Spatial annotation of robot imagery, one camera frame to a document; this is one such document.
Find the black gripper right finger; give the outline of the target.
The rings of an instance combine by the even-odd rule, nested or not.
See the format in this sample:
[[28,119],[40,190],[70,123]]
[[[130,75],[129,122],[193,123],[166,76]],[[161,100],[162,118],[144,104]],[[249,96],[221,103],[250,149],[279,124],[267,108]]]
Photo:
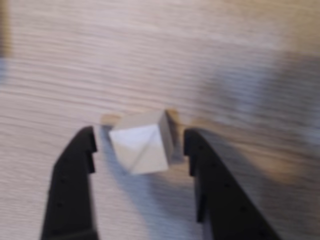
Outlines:
[[280,239],[198,130],[184,131],[183,153],[194,180],[196,222],[204,240]]

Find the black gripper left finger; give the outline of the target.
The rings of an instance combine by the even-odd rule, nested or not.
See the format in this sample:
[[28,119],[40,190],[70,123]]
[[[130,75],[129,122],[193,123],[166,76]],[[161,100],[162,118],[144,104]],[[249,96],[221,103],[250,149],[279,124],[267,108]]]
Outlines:
[[71,139],[51,174],[42,225],[43,240],[96,240],[90,175],[97,152],[94,129],[86,126]]

